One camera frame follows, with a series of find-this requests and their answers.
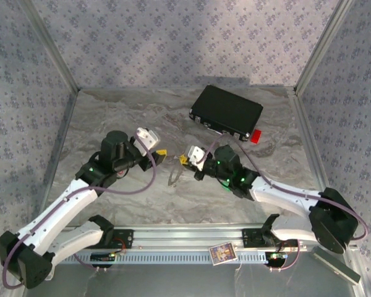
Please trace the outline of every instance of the gray marble floor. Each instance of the gray marble floor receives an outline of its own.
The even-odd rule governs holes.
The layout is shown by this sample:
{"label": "gray marble floor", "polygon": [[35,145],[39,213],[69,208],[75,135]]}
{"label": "gray marble floor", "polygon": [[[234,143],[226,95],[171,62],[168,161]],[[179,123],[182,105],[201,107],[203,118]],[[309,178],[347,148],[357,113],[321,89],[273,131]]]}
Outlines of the gray marble floor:
{"label": "gray marble floor", "polygon": [[[230,92],[264,106],[257,124],[262,130],[259,144],[244,147],[271,178],[293,186],[313,189],[310,172],[296,121],[285,88],[242,88]],[[146,223],[262,223],[271,213],[283,213],[272,206],[239,199],[211,178],[196,181],[184,171],[179,181],[168,186],[176,159],[188,145],[207,147],[218,136],[189,119],[189,109],[202,89],[86,90],[79,93],[70,128],[48,197],[52,202],[74,178],[79,168],[100,148],[107,132],[122,130],[132,135],[139,126],[159,133],[158,148],[168,157],[158,167],[154,185],[134,196],[103,194],[71,223],[80,225],[100,214],[115,225]],[[241,156],[248,165],[245,156]],[[131,191],[143,187],[151,171],[139,167],[113,185]]]}

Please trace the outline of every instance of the small card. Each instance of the small card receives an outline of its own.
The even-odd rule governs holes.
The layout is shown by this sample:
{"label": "small card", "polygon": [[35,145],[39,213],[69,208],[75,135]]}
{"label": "small card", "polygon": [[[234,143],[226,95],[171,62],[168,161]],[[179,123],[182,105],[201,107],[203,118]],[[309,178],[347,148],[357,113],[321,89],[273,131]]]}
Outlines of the small card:
{"label": "small card", "polygon": [[232,243],[223,243],[218,246],[209,247],[209,253],[213,266],[237,259]]}

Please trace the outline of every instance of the black box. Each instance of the black box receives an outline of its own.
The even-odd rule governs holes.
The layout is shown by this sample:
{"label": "black box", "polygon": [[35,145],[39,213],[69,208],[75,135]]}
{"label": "black box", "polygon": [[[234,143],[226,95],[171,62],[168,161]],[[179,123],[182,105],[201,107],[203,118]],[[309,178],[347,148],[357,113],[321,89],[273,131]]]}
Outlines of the black box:
{"label": "black box", "polygon": [[262,105],[208,85],[190,109],[190,118],[219,133],[247,141],[256,125]]}

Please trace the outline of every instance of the fabric wall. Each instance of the fabric wall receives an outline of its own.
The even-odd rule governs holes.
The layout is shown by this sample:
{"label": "fabric wall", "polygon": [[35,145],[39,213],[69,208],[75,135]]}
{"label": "fabric wall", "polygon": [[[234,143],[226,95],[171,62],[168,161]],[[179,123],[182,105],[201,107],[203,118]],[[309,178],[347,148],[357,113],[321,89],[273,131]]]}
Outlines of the fabric wall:
{"label": "fabric wall", "polygon": [[367,222],[371,276],[371,0],[356,0],[302,100],[330,184]]}
{"label": "fabric wall", "polygon": [[34,0],[85,87],[297,82],[338,0]]}
{"label": "fabric wall", "polygon": [[0,235],[40,206],[69,94],[17,2],[0,1]]}

